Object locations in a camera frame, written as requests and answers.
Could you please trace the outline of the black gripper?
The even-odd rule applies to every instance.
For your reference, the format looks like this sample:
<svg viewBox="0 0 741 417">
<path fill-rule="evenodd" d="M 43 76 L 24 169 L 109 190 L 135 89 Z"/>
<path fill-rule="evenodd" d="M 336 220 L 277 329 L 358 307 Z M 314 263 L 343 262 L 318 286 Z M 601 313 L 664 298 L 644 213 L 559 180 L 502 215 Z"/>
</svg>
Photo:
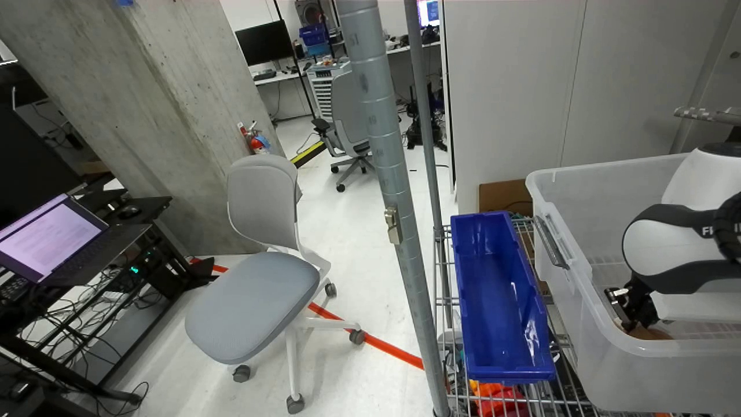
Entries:
<svg viewBox="0 0 741 417">
<path fill-rule="evenodd" d="M 630 280 L 622 286 L 608 286 L 604 293 L 626 330 L 635 330 L 638 327 L 648 329 L 660 320 L 651 298 L 651 286 L 646 286 L 641 280 Z"/>
</svg>

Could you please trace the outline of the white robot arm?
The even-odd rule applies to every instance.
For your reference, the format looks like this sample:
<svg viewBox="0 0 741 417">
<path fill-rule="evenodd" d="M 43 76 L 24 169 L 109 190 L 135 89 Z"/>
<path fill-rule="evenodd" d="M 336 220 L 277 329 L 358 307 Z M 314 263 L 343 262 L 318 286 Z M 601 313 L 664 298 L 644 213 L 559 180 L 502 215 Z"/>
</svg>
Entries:
<svg viewBox="0 0 741 417">
<path fill-rule="evenodd" d="M 715 142 L 691 149 L 663 197 L 639 211 L 622 233 L 630 269 L 624 286 L 608 290 L 624 327 L 663 320 L 659 295 L 691 295 L 741 278 L 741 149 Z"/>
</svg>

